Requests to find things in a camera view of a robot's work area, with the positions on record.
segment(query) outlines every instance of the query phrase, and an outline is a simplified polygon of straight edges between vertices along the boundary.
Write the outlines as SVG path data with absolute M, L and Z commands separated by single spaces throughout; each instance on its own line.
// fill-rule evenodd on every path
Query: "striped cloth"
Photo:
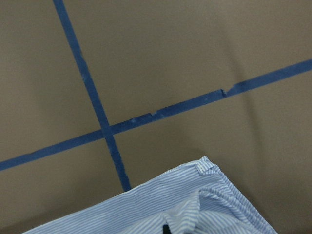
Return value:
M 206 156 L 25 234 L 265 233 L 276 231 Z

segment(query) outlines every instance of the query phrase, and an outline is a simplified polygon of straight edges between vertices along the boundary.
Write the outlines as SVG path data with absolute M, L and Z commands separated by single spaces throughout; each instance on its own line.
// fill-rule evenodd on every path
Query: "cloth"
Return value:
M 276 231 L 206 156 L 25 234 L 265 233 Z

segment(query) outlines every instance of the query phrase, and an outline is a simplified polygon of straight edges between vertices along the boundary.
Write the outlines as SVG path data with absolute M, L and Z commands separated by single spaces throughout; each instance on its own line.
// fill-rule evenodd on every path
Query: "blue tape line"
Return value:
M 53 154 L 57 154 L 59 152 L 69 150 L 77 146 L 90 143 L 92 141 L 100 140 L 102 138 L 103 138 L 103 133 L 101 130 L 97 130 L 92 133 L 84 134 L 82 136 L 78 136 L 76 138 L 66 140 L 55 145 L 48 146 L 41 150 L 35 151 L 33 153 L 21 155 L 19 157 L 15 157 L 15 158 L 0 162 L 0 171 L 9 169 L 11 167 L 15 167 L 15 166 L 27 163 L 27 162 L 31 162 L 31 161 L 34 161 L 43 157 L 47 157 Z
M 144 124 L 151 123 L 156 120 L 163 119 L 172 115 L 176 115 L 190 109 L 206 105 L 208 103 L 218 101 L 223 98 L 228 98 L 243 92 L 246 92 L 251 89 L 256 89 L 261 86 L 277 82 L 279 80 L 289 78 L 291 76 L 298 75 L 303 72 L 312 70 L 312 59 L 300 62 L 280 70 L 249 79 L 238 84 L 235 84 L 232 89 L 228 92 L 223 91 L 222 89 L 213 91 L 208 94 L 204 94 L 188 101 L 184 101 L 163 109 L 156 111 L 154 114 L 145 114 L 138 116 L 136 118 L 115 124 L 111 126 L 112 133 L 118 134 L 125 132 L 127 130 L 142 126 Z M 0 162 L 0 171 L 15 167 L 26 162 L 34 161 L 39 158 L 43 158 L 49 155 L 53 155 L 98 139 L 103 138 L 102 130 L 97 130 L 79 137 L 76 137 L 71 140 L 67 140 L 44 149 L 38 150 L 31 154 L 22 155 L 16 158 L 9 159 L 7 161 Z
M 77 66 L 79 68 L 82 80 L 86 86 L 86 89 L 88 91 L 90 100 L 92 102 L 93 108 L 96 112 L 97 119 L 100 123 L 101 130 L 103 132 L 103 135 L 105 136 L 109 151 L 111 153 L 112 159 L 114 161 L 120 182 L 122 184 L 122 187 L 124 191 L 128 191 L 131 189 L 130 182 L 128 179 L 128 176 L 125 172 L 124 165 L 122 163 L 122 159 L 120 156 L 120 153 L 118 151 L 114 135 L 112 133 L 111 127 L 109 125 L 108 119 L 106 117 L 105 111 L 103 109 L 103 106 L 101 104 L 101 101 L 98 97 L 98 92 L 95 88 L 95 85 L 93 83 L 93 80 L 91 78 L 91 74 L 89 72 L 87 63 L 83 59 L 83 56 L 81 54 L 81 49 L 77 40 L 77 37 L 75 35 L 74 29 L 71 25 L 71 22 L 69 20 L 69 17 L 67 15 L 67 11 L 65 9 L 64 3 L 62 0 L 53 0 L 55 8 L 57 10 L 59 19 L 62 23 L 63 29 L 65 31 L 68 43 L 72 49 L 73 55 L 75 57 Z

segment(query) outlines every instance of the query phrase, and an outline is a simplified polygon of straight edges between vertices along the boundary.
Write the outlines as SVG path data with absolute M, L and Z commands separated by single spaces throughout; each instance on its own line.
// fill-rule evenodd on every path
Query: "brown surface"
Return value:
M 312 58 L 310 1 L 65 1 L 111 124 Z M 0 1 L 0 160 L 97 130 L 52 1 Z M 207 155 L 312 232 L 311 72 L 116 135 L 131 184 Z M 122 192 L 104 140 L 0 172 L 0 232 Z

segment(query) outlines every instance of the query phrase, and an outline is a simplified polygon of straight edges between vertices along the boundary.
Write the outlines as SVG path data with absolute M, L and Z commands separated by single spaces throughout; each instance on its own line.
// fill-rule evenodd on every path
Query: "black object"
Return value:
M 162 233 L 163 234 L 171 234 L 171 231 L 170 231 L 169 226 L 167 224 L 162 226 Z

